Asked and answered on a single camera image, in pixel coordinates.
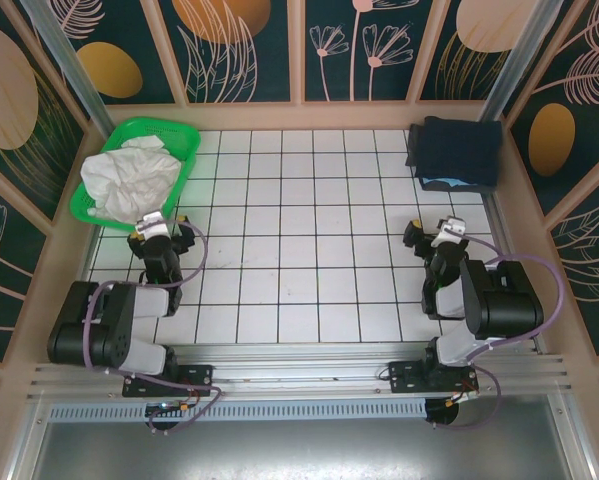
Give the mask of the white t-shirt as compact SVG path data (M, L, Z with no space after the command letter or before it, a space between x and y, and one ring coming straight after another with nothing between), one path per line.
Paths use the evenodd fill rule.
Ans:
M135 137L118 149L86 158L81 178L94 201L87 215L136 224L162 209L182 166L155 135Z

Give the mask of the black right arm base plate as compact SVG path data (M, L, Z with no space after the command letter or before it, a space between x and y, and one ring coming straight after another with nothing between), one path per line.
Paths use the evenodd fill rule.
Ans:
M476 372L471 367L427 364L423 360L391 362L388 376L393 393L461 393L478 391Z

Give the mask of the grey metal sheet panel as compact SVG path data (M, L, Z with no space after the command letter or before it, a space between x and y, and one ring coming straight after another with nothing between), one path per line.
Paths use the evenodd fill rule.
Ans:
M475 430L422 419L200 421L170 436L94 417L90 406L39 405L8 480L599 480L567 396L465 404Z

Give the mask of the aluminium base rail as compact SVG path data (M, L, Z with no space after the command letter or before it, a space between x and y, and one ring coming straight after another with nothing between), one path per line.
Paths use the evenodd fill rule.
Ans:
M176 347L183 364L213 368L212 382L229 401L387 398L380 380L388 363L417 360L422 342L195 344ZM494 374L505 396L567 392L573 382L563 358L541 354L524 342L499 347L476 360ZM98 402L121 400L122 378L76 366L40 364L28 400Z

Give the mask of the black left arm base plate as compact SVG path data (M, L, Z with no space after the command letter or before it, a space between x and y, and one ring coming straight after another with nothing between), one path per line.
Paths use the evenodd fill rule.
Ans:
M211 365L182 365L175 379L163 378L164 381L186 385L211 385L213 367ZM124 398L183 398L188 397L185 389L172 388L155 384L147 380L125 377L122 385Z

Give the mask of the green plastic basket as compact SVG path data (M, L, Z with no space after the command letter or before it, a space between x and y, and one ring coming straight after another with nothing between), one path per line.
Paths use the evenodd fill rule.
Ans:
M100 153L118 149L129 139L150 135L155 135L163 141L168 152L183 163L179 178L172 192L162 209L158 210L168 219L171 217L179 196L188 180L188 176L195 165L196 152L200 144L200 134L195 128L173 121L136 117L118 125L102 147ZM114 220L88 216L86 209L93 205L94 201L86 193L84 184L81 182L70 200L70 211L76 219L84 223L100 225L125 232L135 230L137 223L134 225L124 224Z

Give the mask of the grey folded t-shirt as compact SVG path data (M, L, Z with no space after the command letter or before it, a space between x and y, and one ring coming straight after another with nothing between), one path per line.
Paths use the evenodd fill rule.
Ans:
M447 192L447 193L475 193L475 194L483 194L487 191L485 187L479 186L477 184L470 184L469 186L458 186L458 187L449 187L445 184L435 184L430 183L427 184L426 180L429 178L419 178L416 174L416 166L417 166L417 158L416 158L416 147L418 143L418 139L420 133L422 132L423 127L413 123L410 125L408 138L406 140L408 157L405 162L405 165L410 167L413 171L413 176L419 182L419 185L424 191L434 191L434 192Z

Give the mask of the navy blue t-shirt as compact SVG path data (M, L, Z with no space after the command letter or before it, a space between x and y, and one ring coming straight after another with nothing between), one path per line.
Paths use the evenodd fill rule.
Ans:
M498 184L499 145L477 145L472 135L478 121L450 120L427 116L416 147L416 174L419 178L453 178L493 192Z

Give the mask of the aluminium frame post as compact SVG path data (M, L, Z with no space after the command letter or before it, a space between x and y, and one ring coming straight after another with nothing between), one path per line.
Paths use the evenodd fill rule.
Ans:
M115 129L72 40L85 40L105 17L103 0L19 0L94 125L107 139Z
M527 19L498 74L478 118L477 132L472 140L479 146L499 145L502 127L499 121L503 108L512 96L526 68L550 29L563 0L533 0Z

